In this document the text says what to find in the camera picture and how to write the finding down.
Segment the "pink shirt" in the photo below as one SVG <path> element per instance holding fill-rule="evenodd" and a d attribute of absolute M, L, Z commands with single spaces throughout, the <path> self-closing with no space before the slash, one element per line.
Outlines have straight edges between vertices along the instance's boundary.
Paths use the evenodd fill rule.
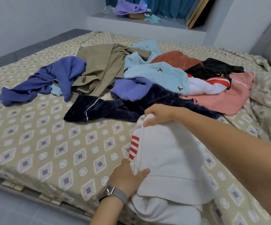
<path fill-rule="evenodd" d="M 181 96 L 181 98 L 194 99 L 194 103 L 205 106 L 207 109 L 231 116 L 237 113 L 249 98 L 254 76 L 253 72 L 232 73 L 230 74 L 232 82 L 229 90 L 224 90 L 216 95 L 200 94 Z"/>

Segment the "bed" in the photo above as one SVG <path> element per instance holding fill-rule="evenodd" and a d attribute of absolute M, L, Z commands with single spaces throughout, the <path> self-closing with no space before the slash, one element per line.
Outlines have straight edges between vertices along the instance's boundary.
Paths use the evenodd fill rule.
<path fill-rule="evenodd" d="M 103 32 L 80 35 L 0 67 L 0 91 L 2 86 L 12 88 L 21 83 L 41 66 L 76 55 L 81 45 L 121 43 L 130 46 L 139 41 L 142 39 Z M 163 42 L 159 43 L 159 49 L 162 52 L 179 50 L 200 60 L 212 57 L 258 74 L 271 71 L 260 56 Z M 102 98 L 111 99 L 107 92 Z M 32 102 L 21 106 L 0 104 L 0 177 L 65 201 L 92 216 L 97 209 L 93 196 L 106 185 L 120 161 L 129 155 L 135 123 L 109 119 L 67 123 L 63 117 L 71 106 L 72 102 L 64 102 L 63 97 L 52 94 L 39 94 Z M 260 110 L 266 108 L 270 109 L 263 107 L 261 98 L 258 102 L 248 99 L 237 114 L 221 116 L 218 120 L 271 142 L 271 137 L 261 127 L 268 118 L 263 117 Z M 203 225 L 271 225 L 268 213 L 210 152 L 204 167 L 217 197 L 204 205 Z M 149 224 L 126 208 L 119 221 L 126 225 Z"/>

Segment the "clothing pile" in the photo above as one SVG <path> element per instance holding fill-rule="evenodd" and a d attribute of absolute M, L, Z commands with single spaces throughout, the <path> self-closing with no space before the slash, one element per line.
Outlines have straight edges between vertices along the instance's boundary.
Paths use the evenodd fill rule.
<path fill-rule="evenodd" d="M 137 122 L 129 158 L 133 173 L 151 172 L 128 207 L 143 220 L 165 224 L 201 224 L 202 204 L 214 198 L 202 168 L 205 146 L 184 126 L 169 122 L 144 128 L 144 111 L 153 104 L 185 107 L 217 119 L 245 104 L 253 72 L 219 60 L 204 61 L 180 51 L 162 53 L 155 40 L 131 47 L 81 46 L 77 56 L 41 67 L 13 89 L 3 87 L 3 105 L 29 102 L 38 93 L 64 96 L 73 105 L 65 121 L 111 118 Z M 112 100 L 100 96 L 110 90 Z"/>

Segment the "hand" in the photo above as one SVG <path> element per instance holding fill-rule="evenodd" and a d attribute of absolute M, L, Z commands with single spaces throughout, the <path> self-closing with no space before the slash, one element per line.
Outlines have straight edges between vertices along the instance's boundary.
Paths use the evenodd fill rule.
<path fill-rule="evenodd" d="M 133 175 L 130 161 L 122 159 L 121 165 L 115 168 L 107 184 L 122 190 L 129 198 L 137 191 L 149 173 L 150 169 L 145 169 Z"/>
<path fill-rule="evenodd" d="M 186 108 L 183 107 L 175 107 L 175 106 L 167 106 L 163 104 L 154 104 L 148 109 L 145 110 L 145 116 L 150 113 L 154 113 L 155 116 L 146 120 L 143 123 L 144 127 L 150 125 L 156 125 L 158 123 L 173 121 L 175 119 L 175 113 L 178 110 L 184 111 Z"/>

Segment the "mesh metal watch strap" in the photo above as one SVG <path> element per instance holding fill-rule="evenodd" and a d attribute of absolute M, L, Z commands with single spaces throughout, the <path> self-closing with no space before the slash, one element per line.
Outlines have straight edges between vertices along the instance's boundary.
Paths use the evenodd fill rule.
<path fill-rule="evenodd" d="M 113 187 L 111 189 L 110 194 L 112 196 L 116 196 L 121 201 L 123 201 L 124 205 L 127 203 L 128 197 L 126 196 L 126 194 L 122 190 L 119 190 L 117 187 Z"/>

